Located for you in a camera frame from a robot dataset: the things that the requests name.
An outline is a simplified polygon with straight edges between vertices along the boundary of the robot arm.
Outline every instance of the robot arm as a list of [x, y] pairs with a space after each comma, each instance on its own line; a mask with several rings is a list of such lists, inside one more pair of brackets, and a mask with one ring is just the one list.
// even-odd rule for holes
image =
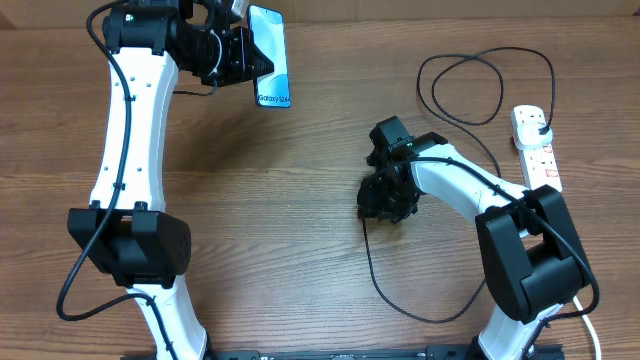
[[[397, 223], [415, 213], [420, 196], [427, 193], [462, 214], [476, 225], [487, 287], [497, 304], [468, 358], [511, 360], [520, 359], [523, 351], [533, 352], [524, 347], [539, 322], [589, 285], [575, 259], [522, 210], [533, 209], [588, 266], [560, 193], [548, 186], [531, 191], [497, 178], [463, 158], [438, 134], [410, 136], [397, 117], [379, 123], [370, 138], [374, 150], [367, 163], [377, 171], [362, 181], [359, 216]], [[468, 166], [518, 201], [500, 196], [454, 164]], [[527, 250], [520, 239], [528, 234], [543, 234], [544, 241]]]
[[[154, 299], [164, 324], [166, 344], [156, 314], [136, 298], [156, 342], [153, 358], [210, 359], [209, 339], [198, 322], [184, 274], [191, 257], [189, 226], [164, 213], [162, 160], [167, 113], [180, 70], [203, 85], [222, 87], [254, 80], [274, 70], [255, 46], [242, 19], [247, 1], [200, 0], [209, 9], [205, 29], [187, 24], [194, 0], [134, 0], [115, 6], [105, 18], [105, 45], [125, 75], [131, 94], [131, 132], [122, 188], [107, 230], [89, 258], [130, 294]], [[68, 230], [83, 249], [106, 216], [120, 162], [125, 131], [123, 86], [111, 68], [111, 105], [102, 164], [89, 209], [71, 209]]]

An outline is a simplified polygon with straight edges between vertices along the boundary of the black cable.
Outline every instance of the black cable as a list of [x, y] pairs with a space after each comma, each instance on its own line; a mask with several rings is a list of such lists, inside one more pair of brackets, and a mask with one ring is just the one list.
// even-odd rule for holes
[[[389, 171], [396, 166], [409, 164], [412, 162], [418, 162], [418, 161], [440, 162], [440, 163], [446, 163], [449, 165], [455, 165], [457, 167], [462, 168], [463, 170], [470, 173], [471, 175], [473, 175], [475, 178], [480, 180], [482, 183], [487, 185], [487, 187], [489, 187], [490, 189], [492, 189], [493, 191], [495, 191], [497, 194], [504, 197], [505, 199], [512, 202], [521, 202], [521, 200], [516, 199], [515, 197], [513, 197], [512, 195], [504, 191], [499, 185], [492, 183], [489, 179], [482, 176], [482, 174], [477, 172], [475, 169], [473, 169], [469, 165], [458, 162], [453, 159], [445, 159], [445, 158], [439, 158], [439, 157], [417, 157], [417, 158], [403, 160], [395, 164], [389, 165], [388, 167], [376, 172], [373, 176], [376, 177], [376, 176], [382, 175], [384, 172]], [[540, 322], [538, 323], [538, 326], [534, 330], [533, 335], [529, 338], [527, 345], [522, 349], [522, 359], [526, 359], [528, 349], [531, 348], [531, 346], [533, 346], [538, 336], [542, 332], [542, 329], [545, 326], [547, 326], [551, 321], [559, 320], [559, 319], [570, 319], [570, 318], [579, 317], [582, 315], [587, 315], [593, 312], [593, 310], [595, 310], [596, 307], [598, 307], [598, 304], [600, 302], [600, 287], [598, 286], [596, 277], [591, 271], [591, 269], [589, 269], [589, 267], [585, 264], [582, 258], [578, 256], [575, 249], [571, 245], [569, 245], [569, 243], [567, 243], [567, 241], [560, 234], [558, 234], [558, 232], [555, 231], [555, 229], [553, 229], [544, 219], [542, 219], [538, 214], [536, 214], [534, 210], [530, 209], [525, 204], [522, 204], [520, 208], [523, 209], [527, 213], [527, 215], [531, 216], [531, 218], [535, 220], [540, 226], [542, 226], [547, 232], [549, 232], [560, 244], [562, 244], [562, 246], [567, 251], [569, 251], [569, 253], [571, 253], [571, 256], [573, 257], [575, 262], [578, 264], [580, 269], [587, 274], [587, 277], [589, 278], [589, 282], [591, 283], [591, 289], [593, 291], [593, 298], [591, 300], [591, 304], [589, 304], [589, 306], [587, 306], [583, 310], [562, 313], [562, 314], [555, 314], [540, 320]]]
[[178, 357], [175, 353], [173, 345], [169, 341], [169, 336], [167, 335], [166, 329], [164, 327], [164, 323], [162, 321], [162, 317], [160, 316], [160, 311], [158, 310], [158, 307], [155, 301], [153, 300], [153, 298], [147, 294], [137, 293], [137, 294], [123, 295], [103, 305], [100, 305], [93, 310], [87, 311], [79, 315], [69, 315], [64, 312], [64, 300], [67, 296], [67, 293], [69, 292], [69, 289], [71, 288], [71, 285], [73, 284], [73, 280], [75, 279], [76, 275], [78, 275], [78, 272], [80, 271], [80, 268], [82, 267], [82, 264], [84, 263], [84, 261], [87, 259], [87, 256], [91, 252], [93, 245], [100, 238], [100, 235], [102, 234], [105, 227], [107, 226], [107, 223], [111, 218], [111, 215], [113, 214], [113, 210], [116, 207], [116, 204], [118, 202], [118, 197], [120, 195], [120, 191], [122, 190], [122, 186], [123, 186], [122, 179], [124, 177], [124, 169], [127, 161], [127, 153], [129, 151], [129, 141], [131, 137], [131, 100], [132, 100], [131, 93], [129, 92], [129, 86], [127, 84], [124, 73], [122, 72], [122, 69], [118, 65], [117, 61], [113, 58], [109, 50], [104, 46], [104, 44], [100, 41], [98, 36], [93, 31], [92, 23], [93, 23], [93, 19], [103, 11], [106, 11], [116, 5], [125, 4], [127, 2], [128, 0], [120, 0], [120, 1], [114, 1], [112, 3], [103, 5], [97, 8], [96, 10], [94, 10], [87, 18], [87, 32], [89, 33], [89, 36], [91, 37], [93, 42], [95, 42], [95, 44], [98, 46], [98, 48], [102, 51], [102, 53], [107, 57], [107, 59], [109, 59], [109, 62], [113, 66], [113, 69], [118, 75], [118, 78], [120, 79], [120, 83], [122, 84], [122, 90], [124, 92], [124, 101], [125, 101], [124, 136], [122, 140], [122, 153], [120, 155], [120, 162], [118, 164], [118, 172], [116, 175], [116, 181], [114, 183], [114, 190], [113, 190], [113, 195], [111, 196], [111, 201], [109, 202], [109, 206], [107, 207], [104, 218], [98, 225], [96, 232], [93, 234], [93, 236], [91, 237], [91, 240], [89, 240], [84, 250], [82, 250], [82, 254], [80, 254], [80, 256], [78, 257], [78, 260], [76, 260], [75, 264], [73, 265], [73, 268], [71, 269], [71, 272], [67, 276], [67, 279], [65, 280], [64, 285], [62, 286], [62, 289], [60, 289], [60, 294], [58, 295], [58, 301], [56, 302], [56, 312], [58, 316], [63, 320], [79, 321], [79, 320], [87, 319], [93, 315], [96, 315], [125, 300], [134, 299], [134, 298], [144, 299], [147, 301], [147, 306], [151, 306], [153, 313], [156, 317], [156, 320], [158, 321], [158, 327], [160, 328], [162, 339], [165, 342], [166, 350], [171, 353], [171, 357], [173, 358], [173, 360], [178, 360]]
[[389, 306], [391, 306], [394, 310], [396, 310], [397, 312], [401, 313], [402, 315], [408, 316], [414, 320], [418, 320], [427, 324], [445, 324], [451, 321], [456, 320], [457, 318], [459, 318], [460, 316], [462, 316], [471, 306], [471, 304], [473, 304], [473, 302], [476, 300], [476, 298], [478, 297], [478, 295], [480, 294], [480, 291], [482, 290], [482, 288], [484, 287], [484, 284], [486, 283], [486, 280], [482, 280], [482, 283], [480, 283], [480, 286], [478, 287], [478, 289], [476, 290], [476, 292], [473, 294], [473, 296], [471, 296], [471, 299], [469, 300], [469, 302], [467, 302], [467, 304], [462, 308], [462, 310], [458, 311], [455, 315], [450, 316], [448, 318], [445, 319], [440, 319], [440, 320], [431, 320], [431, 319], [425, 319], [416, 315], [413, 315], [403, 309], [401, 309], [399, 306], [397, 306], [396, 304], [394, 304], [391, 300], [389, 300], [384, 293], [382, 293], [382, 290], [380, 290], [380, 287], [378, 286], [378, 282], [376, 281], [376, 276], [373, 272], [373, 262], [371, 261], [371, 251], [369, 250], [369, 237], [367, 236], [367, 224], [365, 222], [365, 219], [362, 219], [362, 231], [364, 232], [364, 245], [367, 249], [367, 259], [369, 260], [369, 272], [371, 273], [371, 281], [373, 282], [373, 286], [376, 288], [376, 291], [378, 292], [378, 295], [380, 295], [380, 297], [382, 298], [382, 300], [384, 300], [387, 304], [389, 304]]
[[[498, 112], [500, 112], [500, 108], [502, 107], [502, 100], [504, 98], [504, 79], [502, 78], [502, 73], [500, 72], [500, 70], [498, 70], [498, 68], [495, 65], [493, 65], [489, 61], [484, 60], [483, 58], [480, 57], [481, 55], [484, 55], [484, 54], [487, 54], [487, 53], [490, 53], [490, 52], [494, 52], [494, 51], [500, 51], [500, 50], [517, 50], [517, 51], [525, 51], [525, 52], [533, 53], [533, 54], [536, 54], [536, 55], [542, 57], [547, 62], [547, 65], [549, 66], [549, 71], [551, 72], [551, 109], [549, 111], [549, 121], [547, 122], [547, 125], [545, 127], [543, 127], [542, 129], [540, 129], [540, 133], [541, 134], [546, 134], [549, 131], [549, 129], [551, 128], [551, 121], [553, 120], [553, 113], [554, 113], [554, 109], [555, 109], [556, 77], [555, 77], [555, 72], [553, 70], [553, 65], [551, 65], [551, 61], [549, 60], [549, 58], [547, 58], [541, 52], [538, 52], [536, 50], [527, 49], [527, 48], [507, 46], [507, 47], [498, 47], [498, 48], [485, 50], [485, 51], [479, 52], [479, 53], [474, 54], [474, 55], [468, 55], [468, 54], [436, 55], [436, 56], [432, 56], [432, 57], [426, 59], [424, 62], [422, 62], [422, 64], [420, 65], [420, 69], [418, 70], [418, 77], [417, 77], [417, 81], [416, 81], [416, 91], [418, 93], [418, 97], [420, 98], [420, 101], [422, 102], [422, 105], [424, 105], [424, 107], [433, 116], [439, 118], [440, 120], [445, 121], [446, 123], [448, 123], [448, 124], [450, 124], [452, 126], [455, 126], [456, 128], [462, 130], [464, 133], [469, 135], [471, 138], [473, 138], [482, 147], [482, 149], [487, 153], [487, 155], [489, 155], [489, 158], [491, 158], [491, 161], [493, 162], [493, 165], [496, 168], [496, 173], [498, 174], [498, 177], [502, 177], [502, 176], [501, 176], [501, 171], [500, 171], [500, 165], [498, 164], [498, 161], [496, 160], [495, 156], [491, 153], [491, 151], [485, 146], [485, 144], [476, 135], [474, 135], [471, 131], [465, 129], [460, 124], [469, 125], [469, 126], [486, 125], [486, 124], [490, 123], [496, 117], [496, 115], [498, 115]], [[433, 99], [433, 102], [438, 107], [438, 109], [440, 109], [440, 111], [442, 111], [444, 116], [436, 113], [433, 109], [431, 109], [429, 107], [429, 105], [427, 105], [427, 102], [424, 100], [424, 98], [422, 96], [422, 89], [420, 87], [420, 80], [421, 80], [421, 77], [422, 77], [422, 71], [424, 70], [424, 67], [427, 65], [428, 62], [430, 62], [432, 60], [435, 60], [435, 59], [440, 59], [440, 58], [462, 58], [462, 60], [450, 65], [449, 67], [444, 69], [442, 72], [440, 72], [440, 74], [438, 74], [438, 76], [436, 76], [434, 78], [433, 83], [431, 84], [431, 98]], [[498, 75], [498, 80], [500, 82], [500, 97], [498, 99], [498, 105], [496, 106], [496, 110], [493, 112], [493, 114], [491, 114], [491, 116], [489, 116], [488, 119], [486, 119], [484, 121], [480, 121], [480, 122], [470, 122], [470, 121], [466, 121], [466, 120], [463, 120], [463, 119], [460, 119], [460, 118], [454, 116], [453, 114], [451, 114], [448, 111], [446, 111], [440, 105], [440, 102], [438, 102], [438, 99], [437, 99], [437, 97], [435, 95], [436, 83], [438, 82], [438, 80], [440, 80], [440, 78], [444, 74], [446, 74], [447, 72], [449, 72], [451, 69], [455, 68], [456, 66], [464, 64], [464, 63], [466, 63], [468, 61], [472, 61], [472, 60], [479, 61], [479, 62], [489, 66]]]
[[218, 90], [218, 81], [214, 79], [213, 87], [211, 88], [211, 91], [209, 91], [208, 93], [197, 93], [197, 92], [191, 92], [191, 91], [185, 91], [185, 90], [174, 90], [173, 94], [174, 95], [191, 95], [191, 96], [212, 96], [213, 94], [216, 93], [217, 90]]
[[207, 9], [207, 18], [204, 20], [204, 24], [191, 25], [191, 27], [196, 30], [204, 30], [207, 32], [213, 29], [216, 16], [215, 16], [215, 8], [214, 8], [214, 5], [211, 3], [211, 0], [195, 0], [194, 4], [202, 5], [205, 9]]

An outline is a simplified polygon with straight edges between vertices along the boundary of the wooden table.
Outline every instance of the wooden table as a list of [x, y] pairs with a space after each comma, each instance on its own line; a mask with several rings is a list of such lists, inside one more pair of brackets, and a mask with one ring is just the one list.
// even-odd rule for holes
[[[167, 211], [191, 226], [189, 290], [216, 349], [420, 348], [467, 343], [484, 327], [494, 306], [486, 290], [446, 325], [388, 307], [371, 285], [355, 198], [371, 172], [368, 133], [393, 115], [412, 134], [436, 131], [491, 169], [472, 139], [425, 113], [415, 77], [428, 56], [510, 45], [542, 51], [556, 67], [564, 196], [602, 287], [591, 319], [605, 358], [638, 358], [638, 18], [292, 24], [287, 42], [290, 110], [256, 108], [251, 84], [243, 84], [212, 98], [176, 96], [169, 112]], [[133, 303], [79, 323], [54, 311], [79, 254], [67, 211], [87, 206], [102, 157], [105, 59], [84, 30], [3, 31], [0, 49], [0, 358], [152, 351]], [[487, 59], [504, 73], [504, 110], [472, 130], [505, 178], [522, 182], [509, 111], [526, 103], [548, 110], [548, 70], [529, 54]], [[428, 70], [425, 86], [448, 63]], [[184, 73], [179, 88], [197, 83]], [[489, 115], [497, 92], [495, 74], [481, 64], [451, 72], [438, 87], [447, 109], [472, 120]], [[380, 286], [416, 314], [456, 312], [483, 278], [474, 228], [430, 196], [418, 214], [397, 226], [372, 224], [370, 233]], [[87, 310], [122, 292], [89, 263], [66, 309]], [[581, 293], [585, 305], [589, 294]], [[540, 343], [562, 343], [569, 359], [592, 357], [580, 320], [554, 323]]]

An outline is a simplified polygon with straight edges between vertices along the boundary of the power strip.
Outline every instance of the power strip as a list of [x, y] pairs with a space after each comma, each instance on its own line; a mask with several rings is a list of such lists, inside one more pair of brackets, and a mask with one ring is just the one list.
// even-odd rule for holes
[[544, 111], [532, 105], [516, 106], [511, 112], [511, 125], [525, 185], [537, 189], [548, 184], [562, 191], [558, 164], [551, 147], [553, 132], [539, 134], [546, 125]]

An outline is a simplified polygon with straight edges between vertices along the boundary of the phone screen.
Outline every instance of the phone screen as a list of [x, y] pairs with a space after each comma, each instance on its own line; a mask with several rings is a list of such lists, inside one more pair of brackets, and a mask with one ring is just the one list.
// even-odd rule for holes
[[290, 107], [289, 72], [282, 14], [251, 5], [249, 29], [252, 31], [256, 48], [271, 60], [274, 66], [272, 73], [259, 76], [254, 80], [256, 104], [268, 107]]

